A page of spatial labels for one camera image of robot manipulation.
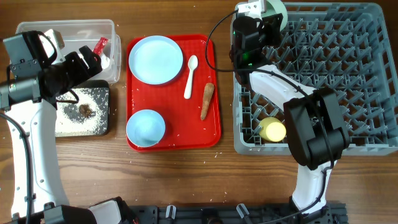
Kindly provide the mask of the yellow cup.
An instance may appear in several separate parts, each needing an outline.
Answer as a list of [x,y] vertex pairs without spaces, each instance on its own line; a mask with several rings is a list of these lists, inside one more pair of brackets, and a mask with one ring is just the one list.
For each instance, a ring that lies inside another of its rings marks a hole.
[[286,128],[277,118],[264,118],[259,125],[261,127],[259,135],[266,141],[279,142],[286,136]]

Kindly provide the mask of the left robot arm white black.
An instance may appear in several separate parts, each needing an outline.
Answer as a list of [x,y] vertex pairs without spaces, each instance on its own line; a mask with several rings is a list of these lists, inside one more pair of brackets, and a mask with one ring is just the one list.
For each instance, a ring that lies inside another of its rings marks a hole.
[[58,97],[102,71],[89,47],[61,53],[55,30],[18,33],[3,41],[10,64],[1,83],[1,117],[11,132],[15,191],[13,223],[137,223],[120,197],[72,207],[63,189],[55,144]]

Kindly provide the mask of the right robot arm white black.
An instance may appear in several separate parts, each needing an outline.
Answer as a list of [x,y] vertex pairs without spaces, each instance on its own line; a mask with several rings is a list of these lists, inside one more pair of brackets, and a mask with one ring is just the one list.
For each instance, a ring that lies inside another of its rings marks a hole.
[[336,94],[328,87],[316,89],[296,82],[265,56],[265,46],[281,42],[282,14],[235,15],[229,56],[236,79],[283,111],[289,150],[298,162],[291,202],[305,217],[320,213],[326,208],[331,171],[350,144]]

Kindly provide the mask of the large light blue plate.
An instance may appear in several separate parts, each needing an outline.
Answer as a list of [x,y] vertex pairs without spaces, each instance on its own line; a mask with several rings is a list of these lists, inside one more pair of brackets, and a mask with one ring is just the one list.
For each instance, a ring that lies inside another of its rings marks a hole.
[[132,74],[149,85],[162,85],[181,71],[183,53],[172,39],[153,35],[139,40],[131,49],[128,66]]

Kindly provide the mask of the small light blue bowl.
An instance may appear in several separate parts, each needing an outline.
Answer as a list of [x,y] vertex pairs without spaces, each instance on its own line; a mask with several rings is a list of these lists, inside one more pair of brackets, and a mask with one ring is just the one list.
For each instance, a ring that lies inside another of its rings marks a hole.
[[137,147],[155,146],[165,131],[165,120],[154,110],[140,110],[127,120],[127,139]]

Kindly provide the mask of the green bowl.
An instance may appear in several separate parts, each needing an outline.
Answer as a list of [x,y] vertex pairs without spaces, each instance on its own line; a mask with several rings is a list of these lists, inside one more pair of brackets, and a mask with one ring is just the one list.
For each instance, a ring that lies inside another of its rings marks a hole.
[[288,22],[287,9],[281,0],[266,0],[266,11],[262,13],[262,17],[282,14],[282,22],[280,31],[284,30]]

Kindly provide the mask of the white plastic spoon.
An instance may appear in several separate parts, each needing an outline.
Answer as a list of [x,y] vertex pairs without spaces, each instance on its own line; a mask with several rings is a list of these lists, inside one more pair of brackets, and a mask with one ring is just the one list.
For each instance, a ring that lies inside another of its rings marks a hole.
[[189,60],[188,60],[188,69],[189,69],[189,73],[188,73],[188,78],[187,78],[187,83],[185,86],[185,91],[183,94],[183,97],[187,100],[190,99],[191,95],[192,95],[192,86],[193,86],[193,73],[195,71],[195,69],[198,66],[198,58],[196,55],[192,55]]

